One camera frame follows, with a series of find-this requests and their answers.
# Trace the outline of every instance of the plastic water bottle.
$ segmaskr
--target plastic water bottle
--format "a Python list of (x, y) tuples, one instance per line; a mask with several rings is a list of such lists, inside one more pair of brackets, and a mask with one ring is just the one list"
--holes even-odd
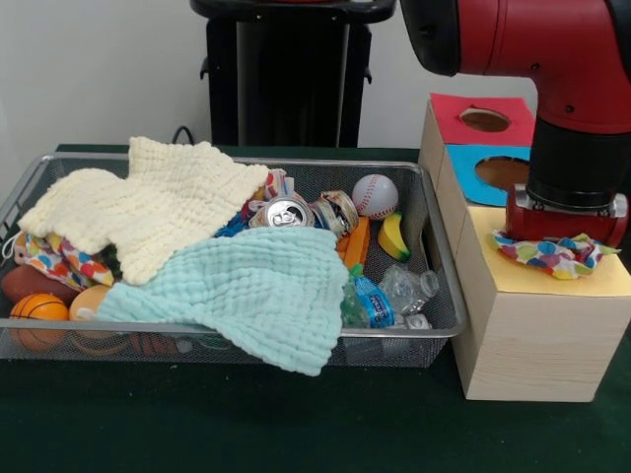
[(417, 275), (392, 265), (387, 268), (379, 287), (394, 310), (392, 328), (408, 328), (406, 317), (420, 314), (425, 303), (438, 293), (440, 285), (434, 271)]
[(387, 328), (394, 324), (394, 310), (387, 296), (370, 279), (362, 276), (363, 267), (355, 265), (344, 287), (342, 322), (345, 327)]

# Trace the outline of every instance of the blue bottle label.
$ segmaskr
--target blue bottle label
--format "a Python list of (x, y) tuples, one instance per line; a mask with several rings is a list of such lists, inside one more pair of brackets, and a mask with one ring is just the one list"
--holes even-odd
[(386, 328), (394, 325), (394, 310), (384, 292), (368, 278), (355, 278), (357, 298), (366, 309), (371, 328)]

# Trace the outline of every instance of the foam basketball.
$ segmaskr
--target foam basketball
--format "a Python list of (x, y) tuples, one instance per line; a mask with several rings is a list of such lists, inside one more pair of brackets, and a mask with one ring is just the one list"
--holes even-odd
[[(19, 301), (11, 310), (11, 318), (35, 320), (68, 320), (68, 308), (60, 298), (50, 294), (33, 294)], [(63, 340), (62, 330), (15, 328), (13, 339), (27, 350), (44, 352)]]

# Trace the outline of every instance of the red box lid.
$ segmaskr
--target red box lid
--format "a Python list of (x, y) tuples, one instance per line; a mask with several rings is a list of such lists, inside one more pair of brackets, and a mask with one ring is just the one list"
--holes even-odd
[(446, 145), (530, 146), (534, 117), (520, 98), (430, 94)]

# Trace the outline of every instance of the wooden box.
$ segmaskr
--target wooden box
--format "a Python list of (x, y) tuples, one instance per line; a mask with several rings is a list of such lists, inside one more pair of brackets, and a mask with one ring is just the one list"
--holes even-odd
[[(468, 113), (478, 121), (467, 126)], [(453, 339), (456, 361), (467, 399), (588, 402), (629, 324), (631, 276), (617, 256), (579, 281), (510, 261), (487, 238), (505, 225), (497, 192), (526, 175), (478, 172), (499, 188), (479, 198), (458, 171), (458, 160), (476, 153), (527, 159), (533, 128), (521, 100), (432, 95), (428, 105), (420, 164), (432, 177), (470, 317)]]
[(467, 399), (589, 402), (631, 318), (631, 276), (606, 256), (558, 281), (489, 244), (504, 209), (469, 207), (456, 269), (469, 324), (453, 340)]

